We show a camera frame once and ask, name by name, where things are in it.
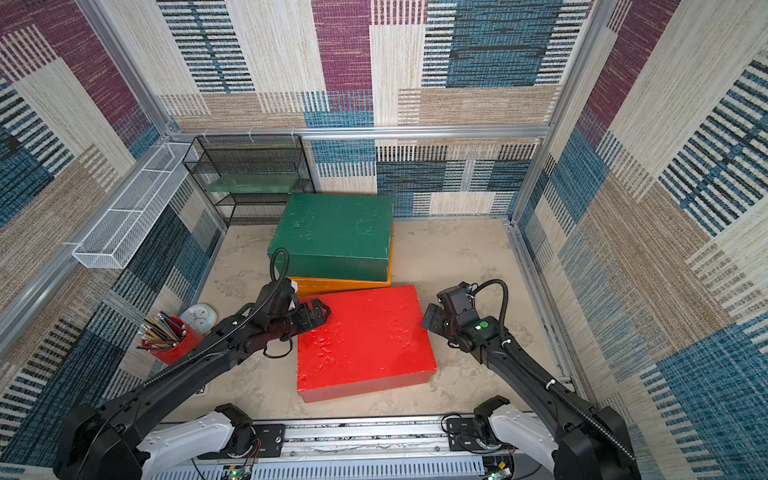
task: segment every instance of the white wire basket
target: white wire basket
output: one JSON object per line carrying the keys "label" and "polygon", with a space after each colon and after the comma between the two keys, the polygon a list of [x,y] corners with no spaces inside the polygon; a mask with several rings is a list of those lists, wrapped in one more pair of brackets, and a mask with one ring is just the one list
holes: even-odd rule
{"label": "white wire basket", "polygon": [[197,152],[189,144],[163,145],[85,235],[72,256],[86,268],[124,269],[187,177],[184,161],[196,160]]}

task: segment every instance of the striped fabric wall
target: striped fabric wall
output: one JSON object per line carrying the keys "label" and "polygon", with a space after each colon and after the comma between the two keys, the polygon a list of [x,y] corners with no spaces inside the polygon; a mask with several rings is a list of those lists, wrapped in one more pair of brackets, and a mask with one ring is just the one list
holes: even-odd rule
{"label": "striped fabric wall", "polygon": [[[591,0],[104,4],[182,131],[544,124],[591,10]],[[311,148],[320,191],[390,195],[399,216],[442,216],[506,214],[536,142]]]}
{"label": "striped fabric wall", "polygon": [[326,193],[378,194],[396,217],[505,216],[538,138],[304,141]]}
{"label": "striped fabric wall", "polygon": [[768,3],[620,0],[520,229],[643,479],[768,472]]}
{"label": "striped fabric wall", "polygon": [[51,467],[72,406],[100,405],[158,371],[133,348],[138,325],[191,305],[223,234],[205,202],[187,178],[125,270],[78,266],[14,343],[0,366],[0,462],[15,466],[0,473]]}
{"label": "striped fabric wall", "polygon": [[74,0],[0,0],[0,311],[158,138]]}

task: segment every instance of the red pencil cup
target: red pencil cup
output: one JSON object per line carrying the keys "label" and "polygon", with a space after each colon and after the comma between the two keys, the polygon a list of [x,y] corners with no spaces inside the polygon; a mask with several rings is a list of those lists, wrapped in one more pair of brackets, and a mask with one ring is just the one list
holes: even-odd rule
{"label": "red pencil cup", "polygon": [[[174,317],[174,319],[178,320],[180,323],[184,323],[176,317]],[[178,345],[170,350],[166,350],[165,352],[152,352],[152,355],[157,357],[158,360],[160,360],[162,363],[165,363],[166,365],[173,365],[181,357],[191,352],[194,347],[200,345],[200,342],[202,341],[203,334],[198,333],[191,326],[187,325],[187,336],[185,336]]]}

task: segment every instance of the green box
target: green box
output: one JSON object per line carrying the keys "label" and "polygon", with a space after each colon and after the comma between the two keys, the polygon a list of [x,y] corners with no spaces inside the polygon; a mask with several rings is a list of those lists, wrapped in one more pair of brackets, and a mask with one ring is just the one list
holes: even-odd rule
{"label": "green box", "polygon": [[288,249],[289,276],[385,282],[391,239],[390,197],[292,194],[266,252]]}

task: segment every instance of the wire mesh shelf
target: wire mesh shelf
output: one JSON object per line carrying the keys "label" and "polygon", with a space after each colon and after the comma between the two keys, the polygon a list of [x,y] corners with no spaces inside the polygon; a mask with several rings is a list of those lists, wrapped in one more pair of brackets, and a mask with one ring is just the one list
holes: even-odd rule
{"label": "wire mesh shelf", "polygon": [[296,135],[202,136],[190,149],[198,158],[185,160],[184,166],[227,226],[275,224],[290,194],[315,192]]}
{"label": "wire mesh shelf", "polygon": [[124,269],[187,177],[189,144],[166,143],[85,235],[72,256],[86,268]]}

